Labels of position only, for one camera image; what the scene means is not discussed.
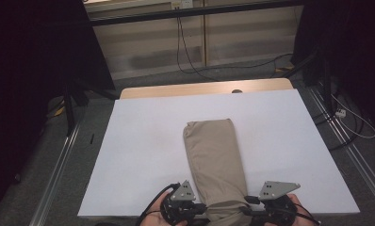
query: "metal bracket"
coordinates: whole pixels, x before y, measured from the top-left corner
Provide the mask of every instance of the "metal bracket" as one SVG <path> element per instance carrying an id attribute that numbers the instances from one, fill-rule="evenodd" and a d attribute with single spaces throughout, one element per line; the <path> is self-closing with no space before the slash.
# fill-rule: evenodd
<path id="1" fill-rule="evenodd" d="M 276 200 L 299 187 L 300 184 L 296 183 L 266 181 L 260 191 L 258 199 L 260 201 Z"/>
<path id="2" fill-rule="evenodd" d="M 184 181 L 171 196 L 172 201 L 195 201 L 193 189 L 188 181 Z"/>

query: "folded cloth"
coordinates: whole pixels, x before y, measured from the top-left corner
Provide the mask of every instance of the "folded cloth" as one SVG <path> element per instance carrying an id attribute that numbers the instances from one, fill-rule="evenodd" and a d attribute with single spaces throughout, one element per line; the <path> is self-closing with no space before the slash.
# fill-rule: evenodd
<path id="1" fill-rule="evenodd" d="M 209 225 L 249 225 L 251 218 L 238 209 L 248 205 L 244 200 L 247 186 L 232 121 L 189 122 L 184 141 Z"/>

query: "white surface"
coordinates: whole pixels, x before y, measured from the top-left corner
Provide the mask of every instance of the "white surface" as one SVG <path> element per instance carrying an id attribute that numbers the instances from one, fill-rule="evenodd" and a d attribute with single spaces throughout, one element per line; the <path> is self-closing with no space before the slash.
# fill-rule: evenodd
<path id="1" fill-rule="evenodd" d="M 249 195 L 265 181 L 300 183 L 312 213 L 357 213 L 296 90 L 116 101 L 78 216 L 138 216 L 165 186 L 190 180 L 189 121 L 231 119 Z"/>

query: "wooden table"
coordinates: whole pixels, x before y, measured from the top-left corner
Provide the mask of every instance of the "wooden table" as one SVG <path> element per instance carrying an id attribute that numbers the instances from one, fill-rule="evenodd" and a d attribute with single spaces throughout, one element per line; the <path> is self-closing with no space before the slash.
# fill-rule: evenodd
<path id="1" fill-rule="evenodd" d="M 124 89 L 120 99 L 293 89 L 286 78 L 196 83 Z"/>

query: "cable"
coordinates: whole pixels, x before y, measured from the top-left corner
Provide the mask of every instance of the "cable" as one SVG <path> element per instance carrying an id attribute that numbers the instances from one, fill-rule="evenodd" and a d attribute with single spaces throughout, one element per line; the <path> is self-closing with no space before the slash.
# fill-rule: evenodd
<path id="1" fill-rule="evenodd" d="M 326 119 L 323 120 L 323 121 L 316 122 L 315 125 L 321 125 L 321 124 L 325 123 L 326 121 L 331 120 L 333 116 L 334 116 L 334 114 L 331 115 L 331 116 L 328 116 L 328 118 L 326 118 Z"/>
<path id="2" fill-rule="evenodd" d="M 164 187 L 156 196 L 155 198 L 150 202 L 150 204 L 146 207 L 146 209 L 141 213 L 140 217 L 138 218 L 135 226 L 140 226 L 141 222 L 146 218 L 148 214 L 151 214 L 152 212 L 147 213 L 149 211 L 150 207 L 155 203 L 155 201 L 158 200 L 158 198 L 168 189 L 170 188 L 176 188 L 178 187 L 178 184 L 170 184 L 169 186 Z"/>
<path id="3" fill-rule="evenodd" d="M 161 212 L 163 212 L 163 211 L 161 211 L 161 210 L 150 211 L 149 213 L 146 214 L 146 216 L 150 215 L 150 214 L 153 214 L 153 213 L 161 213 Z"/>
<path id="4" fill-rule="evenodd" d="M 178 18 L 176 18 L 176 19 L 177 19 L 177 21 L 178 21 L 178 52 L 177 52 L 177 58 L 176 58 L 176 60 L 177 60 L 177 62 L 178 62 L 178 67 L 179 67 L 179 69 L 181 70 L 181 72 L 185 73 L 185 71 L 182 70 L 182 68 L 181 68 L 181 66 L 180 66 L 180 64 L 179 64 L 179 43 L 180 43 L 180 36 L 179 36 L 179 33 L 182 34 L 182 40 L 183 40 L 183 42 L 184 42 L 185 52 L 186 52 L 186 54 L 187 54 L 187 59 L 188 59 L 188 62 L 190 63 L 191 68 L 194 70 L 194 72 L 196 72 L 196 73 L 197 73 L 199 76 L 201 76 L 201 77 L 204 77 L 204 78 L 210 79 L 210 80 L 215 81 L 215 82 L 219 82 L 220 80 L 218 80 L 218 79 L 215 79 L 215 78 L 212 78 L 212 77 L 208 77 L 208 76 L 204 76 L 204 75 L 200 74 L 200 73 L 196 70 L 196 68 L 193 67 L 193 64 L 191 63 L 191 60 L 190 60 L 190 56 L 188 55 L 188 49 L 187 49 L 187 44 L 186 44 L 186 42 L 185 42 L 184 28 L 182 27 L 182 21 L 181 21 L 181 18 L 178 17 Z"/>
<path id="5" fill-rule="evenodd" d="M 323 116 L 325 113 L 326 113 L 326 112 L 323 111 L 322 113 L 320 113 L 320 114 L 318 114 L 318 115 L 316 115 L 316 116 L 313 116 L 312 119 L 313 119 L 313 120 L 316 120 L 317 118 Z"/>
<path id="6" fill-rule="evenodd" d="M 302 206 L 302 205 L 300 205 L 300 204 L 297 204 L 297 203 L 294 203 L 295 205 L 297 205 L 297 206 L 299 206 L 301 209 L 303 209 L 305 212 L 307 212 L 307 214 L 311 217 L 311 218 L 314 218 L 313 216 L 312 216 L 312 214 L 306 209 L 306 208 L 304 208 L 304 206 Z"/>
<path id="7" fill-rule="evenodd" d="M 187 46 L 186 46 L 186 42 L 185 42 L 185 36 L 184 36 L 184 29 L 182 27 L 182 21 L 180 18 L 177 18 L 177 21 L 178 21 L 178 49 L 177 49 L 177 54 L 176 54 L 176 61 L 177 61 L 177 64 L 178 64 L 178 68 L 179 70 L 182 72 L 182 73 L 200 73 L 200 72 L 203 72 L 203 71 L 209 71 L 209 70 L 218 70 L 218 69 L 250 69 L 250 68 L 256 68 L 256 67 L 261 67 L 261 66 L 264 66 L 264 65 L 267 65 L 267 64 L 270 64 L 272 62 L 275 62 L 277 59 L 279 58 L 282 58 L 282 57 L 285 57 L 285 56 L 291 56 L 293 54 L 284 54 L 284 55 L 279 55 L 279 56 L 276 56 L 274 59 L 272 60 L 269 60 L 265 63 L 261 63 L 261 64 L 257 64 L 257 65 L 251 65 L 251 66 L 222 66 L 222 67 L 210 67 L 210 68 L 202 68 L 200 70 L 197 70 L 196 68 L 193 67 L 192 63 L 191 63 L 191 60 L 190 60 L 190 57 L 189 57 L 189 54 L 188 54 L 188 49 L 187 49 Z M 179 51 L 180 51 L 180 34 L 182 34 L 182 40 L 183 40 L 183 43 L 184 43 L 184 46 L 185 46 L 185 52 L 187 54 L 187 59 L 189 60 L 189 63 L 190 63 L 190 66 L 192 67 L 193 69 L 193 72 L 189 72 L 189 71 L 185 71 L 181 68 L 180 66 L 180 62 L 179 62 Z M 207 77 L 207 76 L 204 76 L 205 78 L 208 78 L 208 79 L 211 79 L 211 80 L 216 80 L 214 78 L 211 78 L 211 77 Z"/>
<path id="8" fill-rule="evenodd" d="M 274 211 L 276 210 L 276 211 L 288 213 L 290 215 L 294 215 L 296 217 L 305 218 L 305 219 L 308 219 L 311 222 L 315 223 L 316 225 L 320 225 L 319 221 L 315 220 L 314 218 L 308 217 L 308 216 L 306 216 L 304 214 L 300 214 L 300 213 L 296 213 L 296 212 L 291 212 L 291 211 L 288 211 L 288 210 L 285 210 L 285 209 L 278 209 L 278 208 L 271 208 L 271 210 L 274 210 Z"/>
<path id="9" fill-rule="evenodd" d="M 343 104 L 341 104 L 341 102 L 339 102 L 338 100 L 337 100 L 337 98 L 335 98 L 333 95 L 332 95 L 332 97 L 341 105 L 341 106 L 343 106 L 346 110 L 348 110 L 352 115 L 354 115 L 354 116 L 356 116 L 358 119 L 360 119 L 360 120 L 362 120 L 362 121 L 364 121 L 372 130 L 373 130 L 373 135 L 372 136 L 370 136 L 370 137 L 367 137 L 367 136 L 363 136 L 363 135 L 360 135 L 360 134 L 358 134 L 358 133 L 356 133 L 355 131 L 352 131 L 350 128 L 349 128 L 349 126 L 347 126 L 342 120 L 341 120 L 341 117 L 339 117 L 339 119 L 340 119 L 340 122 L 341 122 L 341 124 L 344 126 L 344 127 L 346 127 L 346 129 L 348 129 L 350 132 L 352 132 L 352 133 L 354 133 L 356 136 L 358 136 L 358 137 L 362 137 L 362 138 L 374 138 L 375 137 L 375 128 L 369 123 L 369 122 L 367 122 L 366 120 L 364 120 L 361 116 L 359 116 L 359 115 L 357 115 L 357 114 L 355 114 L 353 111 L 351 111 L 351 110 L 349 110 L 346 106 L 344 106 Z"/>
<path id="10" fill-rule="evenodd" d="M 272 78 L 276 74 L 276 60 L 273 60 L 273 72 L 269 78 Z"/>
<path id="11" fill-rule="evenodd" d="M 343 98 L 344 98 L 345 102 L 347 103 L 348 107 L 351 108 L 349 102 L 346 100 L 346 97 L 343 96 Z M 353 116 L 354 122 L 355 122 L 355 129 L 354 129 L 354 131 L 357 131 L 357 125 L 358 125 L 357 124 L 357 119 L 355 118 L 354 115 L 352 115 L 352 116 Z M 358 130 L 358 133 L 361 133 L 361 131 L 363 130 L 363 127 L 364 127 L 364 121 L 361 121 L 361 126 L 360 126 L 360 129 Z M 352 134 L 351 137 L 349 137 L 348 140 L 346 140 L 345 142 L 343 142 L 343 143 L 341 143 L 341 144 L 339 144 L 339 145 L 337 145 L 337 146 L 335 146 L 333 148 L 328 148 L 328 150 L 329 150 L 329 152 L 331 152 L 331 151 L 343 148 L 343 147 L 351 144 L 357 138 L 358 138 L 358 136 L 356 134 Z"/>

